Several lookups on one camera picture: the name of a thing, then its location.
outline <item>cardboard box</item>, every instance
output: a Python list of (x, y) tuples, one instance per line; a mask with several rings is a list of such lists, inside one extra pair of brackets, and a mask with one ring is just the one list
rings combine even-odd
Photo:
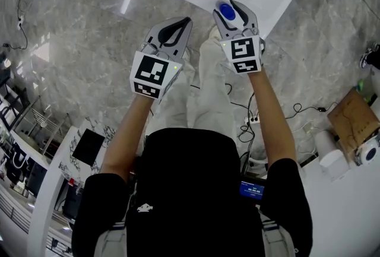
[(379, 119), (354, 88), (328, 114), (328, 119), (340, 138), (347, 161), (352, 161), (357, 148), (380, 128)]

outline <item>marble floor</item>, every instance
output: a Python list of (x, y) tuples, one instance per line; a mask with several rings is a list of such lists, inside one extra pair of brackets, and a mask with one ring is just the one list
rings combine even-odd
[[(380, 13), (380, 0), (367, 0)], [(18, 0), (0, 0), (0, 42), (25, 45), (17, 30)], [(194, 22), (188, 44), (197, 65), (199, 48), (214, 20), (210, 13), (183, 0), (21, 0), (26, 50), (7, 52), (19, 85), (29, 98), (42, 96), (42, 109), (61, 117), (69, 113), (74, 125), (90, 116), (117, 128), (132, 102), (129, 72), (133, 54), (150, 27), (170, 17), (189, 16)], [(380, 38), (378, 21), (360, 0), (293, 0), (266, 39), (264, 65), (286, 116), (293, 105), (328, 107), (340, 101), (357, 81), (368, 75), (358, 67), (367, 42)], [(226, 70), (235, 103), (247, 105), (248, 79)], [(189, 97), (189, 115), (198, 91)], [(238, 125), (246, 110), (234, 107)], [(329, 127), (327, 115), (307, 110), (289, 119), (296, 131), (307, 121)], [(259, 125), (252, 156), (264, 145)], [(299, 158), (313, 150), (303, 131), (294, 132)], [(239, 143), (243, 153), (247, 144)]]

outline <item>black t-shirt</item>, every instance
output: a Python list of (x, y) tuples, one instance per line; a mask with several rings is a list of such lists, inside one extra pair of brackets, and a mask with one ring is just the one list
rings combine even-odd
[[(145, 143), (136, 207), (126, 216), (128, 257), (264, 256), (261, 220), (240, 196), (240, 160), (232, 139), (200, 129), (163, 129)], [(97, 174), (85, 183), (72, 234), (75, 257), (93, 256), (98, 237), (123, 219), (126, 183)], [(137, 208), (148, 204), (149, 212)], [(261, 211), (292, 236), (297, 257), (309, 256), (312, 220), (291, 159), (268, 171)]]

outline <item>small screen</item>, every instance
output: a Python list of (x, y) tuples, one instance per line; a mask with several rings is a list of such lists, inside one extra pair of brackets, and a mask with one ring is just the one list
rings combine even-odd
[(261, 200), (264, 193), (264, 187), (262, 185), (252, 184), (242, 181), (240, 184), (240, 194), (246, 197)]
[(104, 140), (103, 136), (86, 129), (72, 156), (92, 166)]

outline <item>power strip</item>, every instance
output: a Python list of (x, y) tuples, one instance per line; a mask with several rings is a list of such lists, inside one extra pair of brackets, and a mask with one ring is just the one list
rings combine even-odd
[(257, 123), (260, 123), (260, 117), (259, 117), (259, 114), (257, 114), (257, 116), (255, 116), (255, 117), (252, 117), (252, 116), (250, 116), (249, 118), (248, 118), (248, 117), (245, 117), (245, 119), (244, 119), (245, 124), (248, 124), (248, 119), (251, 119), (251, 124), (257, 124)]
[(20, 20), (17, 23), (17, 30), (20, 30), (20, 27), (23, 24), (23, 22), (24, 22), (24, 16), (22, 15), (20, 16)]

